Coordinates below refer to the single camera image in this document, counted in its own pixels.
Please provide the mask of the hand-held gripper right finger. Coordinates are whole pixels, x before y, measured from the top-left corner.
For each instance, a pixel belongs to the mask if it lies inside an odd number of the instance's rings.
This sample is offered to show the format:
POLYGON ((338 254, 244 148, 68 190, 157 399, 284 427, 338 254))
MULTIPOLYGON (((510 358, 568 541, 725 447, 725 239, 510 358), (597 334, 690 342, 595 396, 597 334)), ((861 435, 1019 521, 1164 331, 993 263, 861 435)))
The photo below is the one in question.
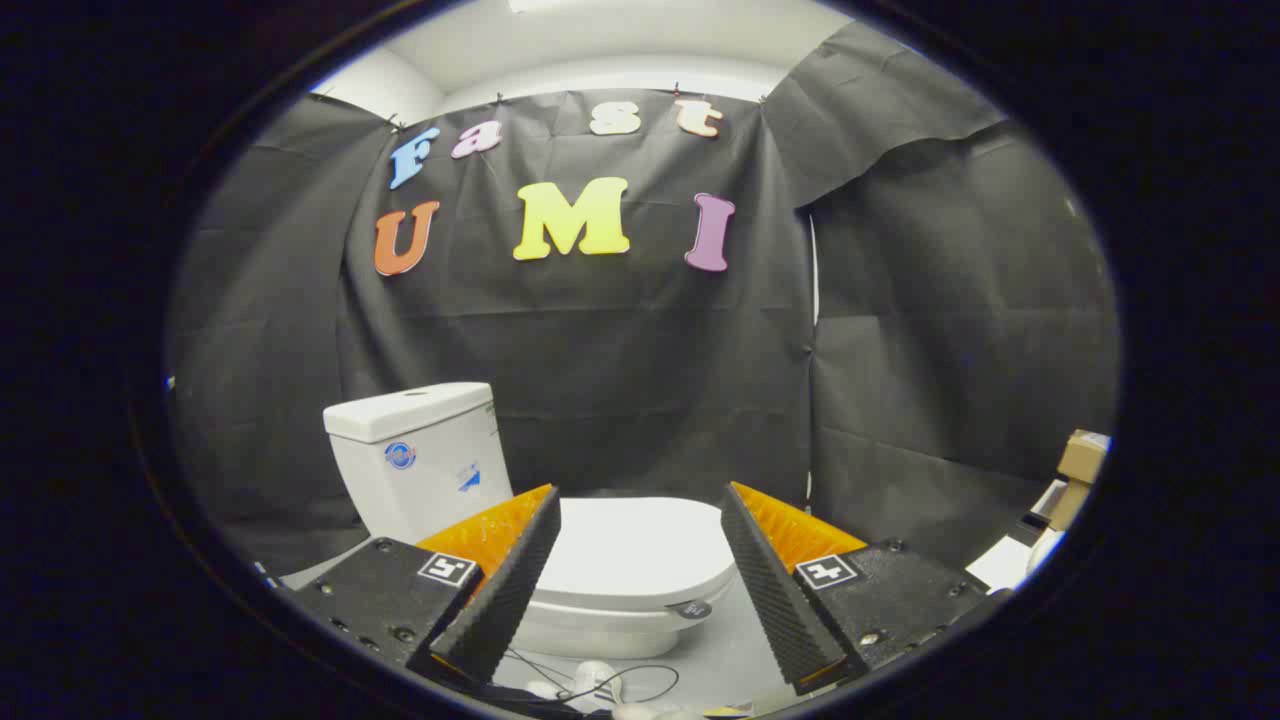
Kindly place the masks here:
POLYGON ((901 539, 869 543, 739 482, 721 527, 771 652, 806 694, 920 653, 1007 598, 901 539))

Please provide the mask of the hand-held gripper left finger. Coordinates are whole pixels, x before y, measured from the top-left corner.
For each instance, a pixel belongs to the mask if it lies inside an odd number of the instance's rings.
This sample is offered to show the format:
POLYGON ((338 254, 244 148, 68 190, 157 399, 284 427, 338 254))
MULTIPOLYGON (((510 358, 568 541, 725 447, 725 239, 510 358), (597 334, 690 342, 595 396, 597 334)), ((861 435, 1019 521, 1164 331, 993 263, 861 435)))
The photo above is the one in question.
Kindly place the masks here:
POLYGON ((416 544, 371 539, 294 592, 317 624, 433 680, 488 684, 561 532, 561 493, 539 486, 416 544))

